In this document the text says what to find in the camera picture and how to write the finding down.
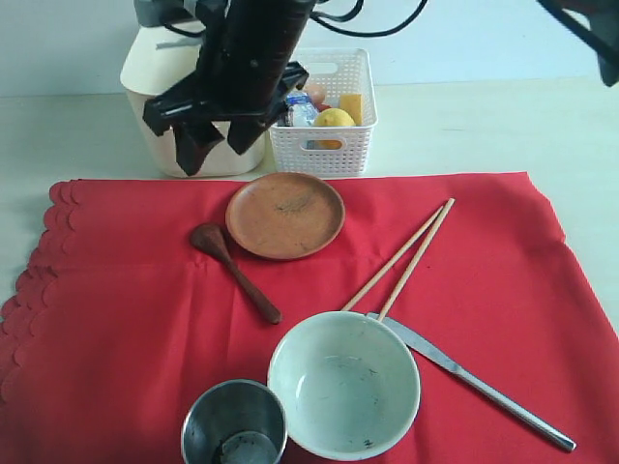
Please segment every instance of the knife handle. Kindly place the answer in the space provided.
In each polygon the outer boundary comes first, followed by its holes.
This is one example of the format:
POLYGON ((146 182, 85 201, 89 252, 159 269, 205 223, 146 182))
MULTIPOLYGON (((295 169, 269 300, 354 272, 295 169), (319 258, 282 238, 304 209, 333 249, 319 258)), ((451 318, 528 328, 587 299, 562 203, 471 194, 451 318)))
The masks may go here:
POLYGON ((502 406, 514 416, 536 429, 538 432, 548 438, 549 441, 558 446, 561 450, 571 452, 574 451, 574 449, 576 448, 575 441, 572 440, 570 437, 564 435, 549 423, 544 422, 534 414, 530 413, 500 391, 497 391, 490 385, 482 382, 480 379, 475 377, 466 369, 458 367, 458 369, 454 373, 457 377, 466 382, 468 385, 470 385, 477 391, 483 393, 496 404, 502 406))

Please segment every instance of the wooden plate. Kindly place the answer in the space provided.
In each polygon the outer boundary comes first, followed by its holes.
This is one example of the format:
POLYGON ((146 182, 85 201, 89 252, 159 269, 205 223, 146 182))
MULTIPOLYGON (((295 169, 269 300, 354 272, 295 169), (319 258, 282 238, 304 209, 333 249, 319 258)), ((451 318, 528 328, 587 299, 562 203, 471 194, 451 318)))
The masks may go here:
POLYGON ((240 188, 225 212, 232 238, 269 259, 316 253, 339 233, 344 204, 339 193, 308 174, 276 172, 240 188))

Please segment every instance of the wooden chopstick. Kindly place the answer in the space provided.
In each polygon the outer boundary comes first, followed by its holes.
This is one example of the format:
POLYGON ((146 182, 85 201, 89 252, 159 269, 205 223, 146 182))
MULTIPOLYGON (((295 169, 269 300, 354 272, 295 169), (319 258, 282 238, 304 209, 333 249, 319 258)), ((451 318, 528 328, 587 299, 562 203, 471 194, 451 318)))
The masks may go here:
POLYGON ((380 270, 376 273, 376 275, 374 277, 372 277, 368 283, 366 283, 366 285, 364 285, 362 287, 361 290, 359 290, 357 292, 357 294, 352 297, 352 299, 341 309, 341 311, 349 311, 354 305, 357 304, 357 302, 359 300, 361 300, 365 294, 369 291, 369 289, 371 287, 373 287, 376 282, 378 280, 380 280, 380 278, 385 275, 387 273, 387 271, 389 271, 394 264, 396 263, 396 261, 398 261, 400 259, 400 257, 409 249, 413 246, 413 244, 415 242, 417 242, 417 240, 419 240, 419 238, 424 235, 424 233, 428 230, 428 228, 432 225, 432 223, 434 222, 434 220, 438 217, 438 215, 441 213, 441 211, 443 210, 443 206, 441 206, 438 210, 436 210, 436 212, 426 221, 424 222, 424 224, 419 228, 419 230, 417 232, 415 232, 413 234, 413 236, 408 239, 408 241, 406 241, 406 243, 396 252, 396 254, 394 254, 392 256, 392 258, 387 261, 387 263, 385 263, 385 265, 380 268, 380 270))
POLYGON ((454 206, 455 202, 456 201, 454 198, 450 198, 445 204, 445 206, 443 207, 443 209, 441 210, 440 214, 438 215, 438 218, 436 219, 436 222, 429 229, 429 232, 427 233, 426 237, 422 241, 422 244, 419 246, 419 249, 415 253, 415 256, 413 256, 413 259, 411 260, 410 264, 404 271, 404 274, 402 274, 402 277, 399 278, 398 284, 396 285, 396 288, 394 288, 394 291, 391 293, 389 300, 387 300, 383 308, 380 310, 380 314, 378 315, 378 318, 377 318, 379 322, 382 322, 382 320, 385 318, 385 316, 389 312, 389 309, 391 309, 391 306, 394 304, 394 301, 398 297, 399 292, 402 291, 402 288, 404 288, 406 281, 411 276, 411 274, 413 274, 415 267, 417 266, 419 261, 422 259, 422 256, 424 255, 427 247, 429 246, 429 243, 434 238, 434 235, 436 235, 436 232, 438 232, 438 228, 443 223, 443 220, 445 220, 445 216, 449 213, 449 210, 452 209, 452 206, 454 206))

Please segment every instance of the stainless steel cup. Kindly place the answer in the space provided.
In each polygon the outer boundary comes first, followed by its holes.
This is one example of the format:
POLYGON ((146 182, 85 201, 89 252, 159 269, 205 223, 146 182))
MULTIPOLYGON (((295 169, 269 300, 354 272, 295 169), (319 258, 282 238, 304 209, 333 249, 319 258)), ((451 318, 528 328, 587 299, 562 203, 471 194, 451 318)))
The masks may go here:
POLYGON ((193 403, 181 451, 186 464, 277 464, 287 438, 276 396, 253 380, 229 380, 193 403))

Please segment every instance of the butter knife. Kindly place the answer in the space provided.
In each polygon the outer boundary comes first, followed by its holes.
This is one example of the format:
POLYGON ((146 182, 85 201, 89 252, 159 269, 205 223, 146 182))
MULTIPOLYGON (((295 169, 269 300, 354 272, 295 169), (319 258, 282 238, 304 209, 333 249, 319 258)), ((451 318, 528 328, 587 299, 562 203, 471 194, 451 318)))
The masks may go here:
MULTIPOLYGON (((368 314, 368 317, 376 319, 378 314, 371 312, 368 314)), ((385 317, 382 322, 406 345, 408 345, 408 347, 425 356, 433 363, 440 365, 443 369, 451 372, 457 378, 483 393, 496 404, 502 406, 521 421, 524 421, 533 429, 544 435, 550 442, 558 446, 561 450, 571 452, 576 448, 576 443, 571 438, 561 433, 549 423, 530 413, 500 391, 497 391, 490 385, 482 382, 418 333, 413 332, 408 327, 404 326, 395 319, 392 319, 391 317, 385 317)))

